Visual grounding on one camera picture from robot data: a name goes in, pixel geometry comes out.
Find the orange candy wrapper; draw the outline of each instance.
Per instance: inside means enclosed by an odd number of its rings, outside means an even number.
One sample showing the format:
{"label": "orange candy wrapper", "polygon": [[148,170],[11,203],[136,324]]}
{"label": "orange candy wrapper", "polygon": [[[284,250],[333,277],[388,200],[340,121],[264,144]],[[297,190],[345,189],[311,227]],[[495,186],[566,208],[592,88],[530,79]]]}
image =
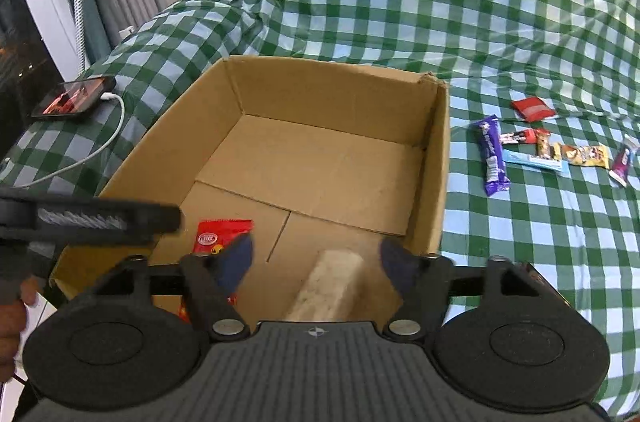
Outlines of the orange candy wrapper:
{"label": "orange candy wrapper", "polygon": [[[223,251],[237,236],[250,233],[254,228],[252,220],[204,220],[198,225],[196,241],[192,254],[216,255]],[[231,294],[227,298],[229,304],[236,306],[236,295]],[[178,313],[180,319],[190,322],[184,301],[180,305]]]}

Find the red snack packet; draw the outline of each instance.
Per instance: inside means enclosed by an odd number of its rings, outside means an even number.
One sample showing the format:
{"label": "red snack packet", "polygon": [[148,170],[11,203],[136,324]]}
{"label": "red snack packet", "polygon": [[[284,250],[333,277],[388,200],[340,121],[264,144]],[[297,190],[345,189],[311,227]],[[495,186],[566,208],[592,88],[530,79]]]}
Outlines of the red snack packet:
{"label": "red snack packet", "polygon": [[515,108],[520,115],[524,117],[527,123],[542,121],[546,117],[556,115],[556,112],[545,105],[545,102],[537,97],[521,99],[520,101],[512,101],[511,106]]}
{"label": "red snack packet", "polygon": [[[254,222],[252,220],[204,220],[198,225],[196,241],[191,252],[193,254],[216,255],[236,236],[250,233],[253,228]],[[231,294],[226,300],[231,306],[236,306],[236,294]],[[180,305],[178,315],[183,321],[189,322],[184,302]]]}

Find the white charging cable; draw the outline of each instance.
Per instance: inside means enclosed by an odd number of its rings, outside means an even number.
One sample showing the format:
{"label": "white charging cable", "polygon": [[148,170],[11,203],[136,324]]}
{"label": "white charging cable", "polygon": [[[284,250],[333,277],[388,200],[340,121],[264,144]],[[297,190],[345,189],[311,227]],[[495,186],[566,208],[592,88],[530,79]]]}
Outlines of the white charging cable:
{"label": "white charging cable", "polygon": [[61,173],[65,173],[66,171],[72,170],[73,168],[84,164],[89,159],[94,158],[96,155],[99,155],[105,149],[107,149],[108,145],[110,145],[111,142],[114,141],[114,139],[120,134],[120,130],[122,129],[122,124],[124,123],[124,101],[122,100],[122,98],[119,95],[112,94],[111,92],[105,92],[104,94],[102,94],[100,96],[100,99],[102,101],[116,100],[118,103],[120,103],[120,122],[118,123],[118,127],[113,132],[113,135],[109,138],[109,140],[107,142],[105,142],[97,150],[95,150],[93,153],[90,153],[89,155],[84,157],[82,160],[79,160],[78,162],[75,162],[75,163],[73,163],[73,164],[71,164],[71,165],[69,165],[67,167],[64,167],[62,169],[54,171],[53,173],[47,175],[46,177],[39,178],[39,179],[34,180],[33,182],[29,183],[29,184],[23,184],[22,186],[14,186],[14,188],[21,189],[21,188],[34,186],[36,184],[40,184],[41,182],[49,180],[49,179],[51,179],[51,178],[53,178],[55,176],[60,175]]}

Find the human hand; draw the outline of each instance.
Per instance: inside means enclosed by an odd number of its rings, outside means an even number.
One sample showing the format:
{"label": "human hand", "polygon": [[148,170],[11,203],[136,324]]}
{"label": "human hand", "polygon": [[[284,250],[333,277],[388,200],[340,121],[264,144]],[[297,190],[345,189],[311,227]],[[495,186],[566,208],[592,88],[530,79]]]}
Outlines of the human hand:
{"label": "human hand", "polygon": [[20,347],[20,333],[27,326],[25,304],[36,303],[38,283],[30,277],[20,285],[20,299],[0,306],[0,382],[7,382],[15,372],[15,355]]}

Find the blue snack bar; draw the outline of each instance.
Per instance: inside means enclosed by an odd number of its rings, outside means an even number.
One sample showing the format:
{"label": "blue snack bar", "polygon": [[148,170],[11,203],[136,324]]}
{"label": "blue snack bar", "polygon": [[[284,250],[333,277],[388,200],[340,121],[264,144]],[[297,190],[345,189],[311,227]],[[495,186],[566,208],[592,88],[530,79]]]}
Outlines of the blue snack bar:
{"label": "blue snack bar", "polygon": [[478,143],[486,164],[484,190],[486,195],[490,197],[498,191],[508,190],[511,185],[511,181],[507,178],[504,159],[502,158],[498,118],[495,115],[490,115],[477,123],[473,123],[473,125],[480,130]]}

